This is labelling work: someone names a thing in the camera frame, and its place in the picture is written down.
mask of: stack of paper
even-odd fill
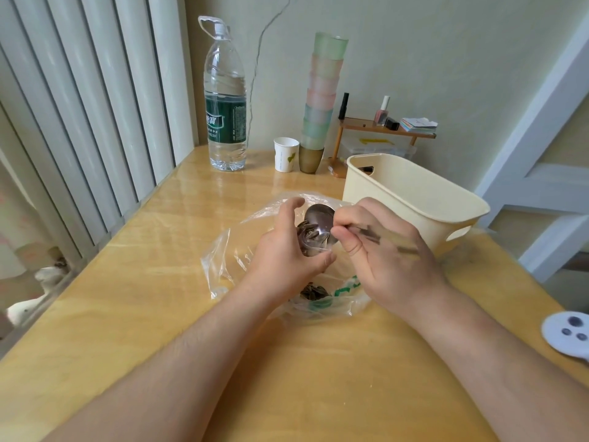
[[[407,132],[433,135],[436,133],[438,123],[430,121],[428,118],[403,118],[401,119],[401,127]]]

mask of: white controller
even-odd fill
[[[589,361],[589,315],[586,313],[550,315],[542,323],[542,336],[558,352]]]

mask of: black circle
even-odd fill
[[[578,316],[571,316],[568,319],[568,323],[573,327],[582,327],[583,326],[583,320],[581,318],[579,318]]]

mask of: nail polish bottle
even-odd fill
[[[387,120],[387,117],[389,115],[389,111],[387,110],[387,107],[389,106],[389,99],[391,97],[390,96],[385,96],[385,98],[382,100],[382,105],[380,106],[380,110],[376,112],[376,115],[374,116],[374,124],[375,126],[384,126],[385,125],[385,121]]]

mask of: forearm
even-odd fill
[[[412,324],[462,383],[503,441],[585,440],[589,391],[448,290]]]
[[[272,310],[263,298],[238,286],[47,441],[200,438],[248,342]]]

